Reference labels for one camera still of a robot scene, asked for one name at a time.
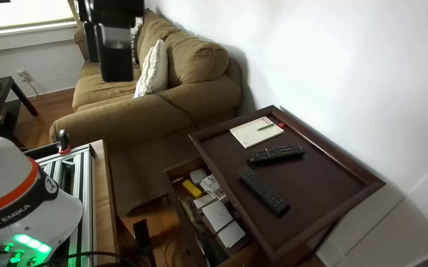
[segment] wooden floor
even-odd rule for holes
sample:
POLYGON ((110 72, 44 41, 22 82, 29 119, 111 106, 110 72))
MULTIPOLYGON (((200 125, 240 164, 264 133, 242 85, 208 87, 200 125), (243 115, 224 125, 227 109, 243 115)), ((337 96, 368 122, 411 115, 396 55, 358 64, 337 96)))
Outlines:
MULTIPOLYGON (((16 139, 19 139, 26 149, 49 144, 49 128, 52 122, 72 113, 71 99, 72 91, 60 91, 31 100, 32 106, 38 112, 37 118, 32 118, 20 106, 19 119, 14 130, 16 139)), ((139 220, 147 220, 148 223, 148 231, 154 247, 156 266, 182 266, 182 257, 176 250, 175 242, 178 219, 173 208, 163 201, 162 204, 157 204, 157 208, 139 210, 129 219, 123 219, 123 223, 127 226, 126 229, 130 232, 130 235, 132 229, 129 226, 139 220)), ((303 263, 301 267, 324 267, 324 265, 318 260, 318 257, 313 257, 310 262, 303 263)))

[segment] white wall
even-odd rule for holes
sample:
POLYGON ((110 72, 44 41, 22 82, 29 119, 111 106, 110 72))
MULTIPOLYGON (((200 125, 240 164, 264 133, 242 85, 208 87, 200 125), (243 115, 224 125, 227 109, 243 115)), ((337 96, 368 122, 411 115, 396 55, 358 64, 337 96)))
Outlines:
POLYGON ((28 97, 74 88, 83 64, 74 30, 71 23, 0 33, 0 78, 11 76, 28 97), (34 82, 22 82, 20 70, 34 82))
POLYGON ((390 228, 399 226, 395 220, 410 238, 428 235, 428 2, 148 0, 147 7, 228 50, 245 76, 243 110, 285 109, 387 183, 329 236, 319 251, 328 266, 393 257, 386 254, 393 250, 401 257, 389 260, 407 265, 426 253, 404 235, 390 235, 390 228), (396 247, 376 250, 387 238, 396 247))

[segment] remote control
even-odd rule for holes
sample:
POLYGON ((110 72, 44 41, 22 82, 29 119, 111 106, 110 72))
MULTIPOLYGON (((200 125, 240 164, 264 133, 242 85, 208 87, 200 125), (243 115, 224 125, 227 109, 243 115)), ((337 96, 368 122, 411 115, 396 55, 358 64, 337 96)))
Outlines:
POLYGON ((289 207, 248 167, 237 171, 239 180, 248 188, 272 214, 282 217, 289 207))
POLYGON ((301 156, 304 150, 298 144, 286 144, 264 150, 254 150, 248 153, 249 164, 263 164, 276 159, 291 158, 291 156, 301 156))

